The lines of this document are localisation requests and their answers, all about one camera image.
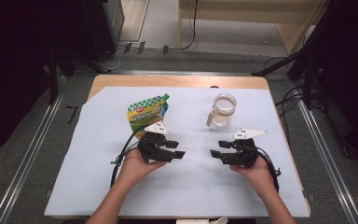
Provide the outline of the black stand with short legs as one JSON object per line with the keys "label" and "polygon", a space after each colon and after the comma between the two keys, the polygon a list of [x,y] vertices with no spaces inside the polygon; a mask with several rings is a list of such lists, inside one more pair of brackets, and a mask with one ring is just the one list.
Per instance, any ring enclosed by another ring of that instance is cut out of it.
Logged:
{"label": "black stand with short legs", "polygon": [[65,76],[72,76],[75,72],[71,60],[75,59],[95,72],[106,73],[100,65],[93,63],[91,60],[83,57],[68,47],[53,45],[48,54],[48,80],[49,80],[49,104],[52,105],[58,99],[58,79],[57,67],[60,67]]}

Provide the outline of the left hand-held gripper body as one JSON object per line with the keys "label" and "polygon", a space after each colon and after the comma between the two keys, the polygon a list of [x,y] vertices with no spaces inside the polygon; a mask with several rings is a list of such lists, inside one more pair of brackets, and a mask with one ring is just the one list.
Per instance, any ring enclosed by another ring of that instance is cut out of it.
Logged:
{"label": "left hand-held gripper body", "polygon": [[144,127],[144,135],[137,145],[142,158],[146,163],[151,161],[171,162],[174,159],[174,153],[167,149],[162,149],[168,141],[165,134],[168,132],[162,121],[158,121]]}

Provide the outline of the light wooden shelf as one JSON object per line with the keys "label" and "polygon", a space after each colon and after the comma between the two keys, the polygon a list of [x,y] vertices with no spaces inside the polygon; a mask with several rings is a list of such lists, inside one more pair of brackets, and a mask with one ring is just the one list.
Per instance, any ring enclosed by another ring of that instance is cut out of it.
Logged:
{"label": "light wooden shelf", "polygon": [[288,55],[294,54],[309,28],[318,22],[327,0],[178,0],[178,46],[182,19],[244,21],[276,25]]}

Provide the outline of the person's right hand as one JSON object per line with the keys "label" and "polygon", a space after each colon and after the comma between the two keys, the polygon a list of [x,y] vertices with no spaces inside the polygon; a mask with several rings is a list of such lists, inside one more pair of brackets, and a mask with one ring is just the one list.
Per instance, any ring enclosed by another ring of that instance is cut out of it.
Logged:
{"label": "person's right hand", "polygon": [[244,176],[261,199],[272,197],[278,193],[269,173],[268,165],[260,156],[257,157],[251,168],[230,165],[229,169]]}

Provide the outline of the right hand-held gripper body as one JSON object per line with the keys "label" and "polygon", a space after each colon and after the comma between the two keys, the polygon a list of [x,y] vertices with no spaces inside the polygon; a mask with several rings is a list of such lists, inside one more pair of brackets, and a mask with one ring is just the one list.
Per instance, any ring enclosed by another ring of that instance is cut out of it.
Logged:
{"label": "right hand-held gripper body", "polygon": [[233,135],[233,141],[231,141],[231,148],[234,148],[236,152],[225,153],[227,157],[221,160],[222,163],[250,168],[254,165],[258,156],[265,159],[268,154],[255,145],[254,138],[268,133],[268,131],[239,129]]}

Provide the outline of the person's left hand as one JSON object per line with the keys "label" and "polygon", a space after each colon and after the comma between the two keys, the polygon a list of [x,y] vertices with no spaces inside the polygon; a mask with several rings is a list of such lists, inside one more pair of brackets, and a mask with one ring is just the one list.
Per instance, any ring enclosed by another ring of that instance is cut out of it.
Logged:
{"label": "person's left hand", "polygon": [[158,168],[166,165],[166,162],[154,161],[147,163],[144,161],[138,149],[131,150],[124,159],[117,183],[125,187],[132,188],[141,183],[148,175]]}

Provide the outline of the aluminium floor rail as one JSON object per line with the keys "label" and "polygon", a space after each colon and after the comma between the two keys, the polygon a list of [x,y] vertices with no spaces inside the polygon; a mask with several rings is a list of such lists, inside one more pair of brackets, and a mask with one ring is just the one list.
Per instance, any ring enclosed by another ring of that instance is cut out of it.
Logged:
{"label": "aluminium floor rail", "polygon": [[7,219],[14,207],[15,202],[17,201],[21,190],[24,186],[24,183],[27,179],[28,174],[31,171],[31,168],[34,164],[34,161],[37,157],[39,149],[41,148],[44,139],[48,133],[49,127],[58,111],[58,108],[62,102],[63,94],[66,90],[69,78],[61,77],[58,82],[58,96],[57,98],[48,106],[44,117],[42,118],[34,137],[28,146],[21,163],[12,178],[10,184],[8,185],[4,197],[0,202],[0,224],[6,224]]}
{"label": "aluminium floor rail", "polygon": [[[79,76],[97,76],[97,75],[164,75],[164,76],[203,76],[203,77],[251,77],[251,73],[243,72],[197,72],[197,71],[147,71],[147,70],[117,70],[107,73],[80,71],[76,72]],[[286,78],[284,73],[272,73],[264,76],[266,78]]]}
{"label": "aluminium floor rail", "polygon": [[300,103],[299,108],[349,224],[358,224],[357,205],[330,153],[312,111],[304,103]]}

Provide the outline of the black cabinet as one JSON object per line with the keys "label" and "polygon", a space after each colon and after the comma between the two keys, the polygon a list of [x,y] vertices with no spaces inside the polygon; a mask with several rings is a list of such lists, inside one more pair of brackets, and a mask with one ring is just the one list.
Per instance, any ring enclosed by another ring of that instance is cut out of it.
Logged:
{"label": "black cabinet", "polygon": [[125,20],[121,0],[83,0],[90,29],[93,58],[102,61],[117,50]]}

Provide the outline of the clear glass jar with handle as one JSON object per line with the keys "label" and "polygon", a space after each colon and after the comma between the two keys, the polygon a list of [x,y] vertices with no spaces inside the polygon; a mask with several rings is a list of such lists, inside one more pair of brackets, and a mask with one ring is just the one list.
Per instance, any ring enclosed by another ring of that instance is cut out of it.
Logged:
{"label": "clear glass jar with handle", "polygon": [[231,116],[235,113],[237,101],[229,93],[220,93],[214,100],[212,111],[209,113],[206,125],[219,128],[227,127],[231,122]]}

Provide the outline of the black stand with long legs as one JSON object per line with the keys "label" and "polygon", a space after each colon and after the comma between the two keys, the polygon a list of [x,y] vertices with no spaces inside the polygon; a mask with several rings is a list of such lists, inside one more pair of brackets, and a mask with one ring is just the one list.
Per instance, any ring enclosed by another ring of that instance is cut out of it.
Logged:
{"label": "black stand with long legs", "polygon": [[358,91],[358,0],[331,0],[300,50],[254,75],[264,77],[287,64],[291,80],[306,75],[303,102],[307,107],[311,107],[312,77],[320,68],[350,93]]}

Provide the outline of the yellow green spouted pouch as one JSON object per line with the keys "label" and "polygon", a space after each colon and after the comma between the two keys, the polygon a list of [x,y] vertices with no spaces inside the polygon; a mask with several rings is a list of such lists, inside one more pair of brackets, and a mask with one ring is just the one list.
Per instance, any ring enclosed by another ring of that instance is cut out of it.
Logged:
{"label": "yellow green spouted pouch", "polygon": [[141,139],[145,134],[145,127],[153,123],[163,121],[165,113],[169,106],[167,100],[170,95],[165,93],[163,96],[155,96],[134,103],[128,107],[127,117],[131,129],[138,133],[135,135],[137,139]]}

